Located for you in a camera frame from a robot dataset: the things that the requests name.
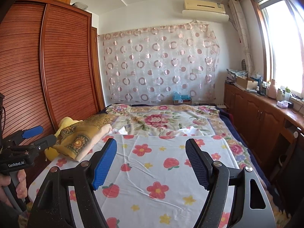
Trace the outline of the golden brown patterned garment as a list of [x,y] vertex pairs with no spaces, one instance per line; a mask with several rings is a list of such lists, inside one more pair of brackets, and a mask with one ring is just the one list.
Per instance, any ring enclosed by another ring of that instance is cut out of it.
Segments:
[[76,156],[84,148],[89,139],[104,125],[111,125],[113,119],[113,115],[102,113],[69,125],[61,129],[53,148],[58,153],[75,161]]

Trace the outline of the white strawberry flower garment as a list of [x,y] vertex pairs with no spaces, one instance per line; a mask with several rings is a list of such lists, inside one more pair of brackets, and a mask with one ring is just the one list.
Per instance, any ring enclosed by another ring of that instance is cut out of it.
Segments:
[[186,137],[112,135],[117,152],[95,196],[109,227],[193,227],[207,198]]

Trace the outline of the red wooden wardrobe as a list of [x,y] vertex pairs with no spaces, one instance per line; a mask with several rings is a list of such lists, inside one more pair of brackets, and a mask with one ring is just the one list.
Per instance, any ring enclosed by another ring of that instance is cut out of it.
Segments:
[[71,0],[16,0],[1,22],[1,135],[105,107],[92,14]]

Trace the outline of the long wooden cabinet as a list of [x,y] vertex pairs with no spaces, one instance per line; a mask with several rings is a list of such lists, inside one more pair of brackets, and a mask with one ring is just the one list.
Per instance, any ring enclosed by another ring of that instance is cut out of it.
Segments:
[[303,114],[283,109],[266,96],[225,84],[224,105],[233,124],[269,181],[279,173],[288,152],[293,151],[297,128],[303,130]]

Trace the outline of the blue tissue box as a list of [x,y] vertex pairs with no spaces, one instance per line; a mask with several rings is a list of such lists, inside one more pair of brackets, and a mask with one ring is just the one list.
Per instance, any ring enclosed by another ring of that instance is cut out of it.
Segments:
[[192,104],[192,98],[190,95],[182,95],[178,92],[174,92],[172,94],[172,101],[174,105],[191,105]]

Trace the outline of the cardboard box on cabinet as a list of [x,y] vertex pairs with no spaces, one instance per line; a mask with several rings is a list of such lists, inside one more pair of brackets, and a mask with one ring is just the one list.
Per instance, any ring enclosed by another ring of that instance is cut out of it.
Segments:
[[256,89],[258,82],[245,76],[237,76],[237,85],[244,89]]

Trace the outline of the pink white bottle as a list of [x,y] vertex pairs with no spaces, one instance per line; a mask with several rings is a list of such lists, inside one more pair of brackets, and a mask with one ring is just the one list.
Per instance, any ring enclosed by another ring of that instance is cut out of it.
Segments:
[[268,87],[268,97],[271,99],[277,98],[277,88],[275,79],[270,80],[270,85]]

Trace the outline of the stack of papers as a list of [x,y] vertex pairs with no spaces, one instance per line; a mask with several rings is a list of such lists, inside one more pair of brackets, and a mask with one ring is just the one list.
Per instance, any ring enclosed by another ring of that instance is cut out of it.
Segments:
[[228,83],[235,83],[237,81],[237,77],[248,76],[248,72],[246,70],[232,70],[227,68],[226,71],[227,71],[226,81]]

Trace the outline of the white circle-patterned curtain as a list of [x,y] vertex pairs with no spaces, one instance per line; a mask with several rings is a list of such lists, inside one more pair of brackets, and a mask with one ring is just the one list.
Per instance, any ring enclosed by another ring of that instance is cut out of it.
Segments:
[[190,95],[196,104],[215,100],[220,47],[207,23],[107,33],[101,46],[114,103],[168,104],[174,92]]

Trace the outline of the wall air conditioner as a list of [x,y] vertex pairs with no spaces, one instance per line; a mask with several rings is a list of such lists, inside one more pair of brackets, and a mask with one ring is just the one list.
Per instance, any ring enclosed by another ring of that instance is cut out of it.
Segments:
[[203,0],[184,0],[182,15],[186,19],[197,21],[217,23],[229,21],[229,15],[223,4]]

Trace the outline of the window with wooden frame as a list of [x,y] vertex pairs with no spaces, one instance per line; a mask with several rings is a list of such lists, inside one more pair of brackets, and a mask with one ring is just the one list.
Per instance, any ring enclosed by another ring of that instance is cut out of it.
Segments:
[[303,98],[303,9],[289,0],[251,0],[265,53],[264,79]]

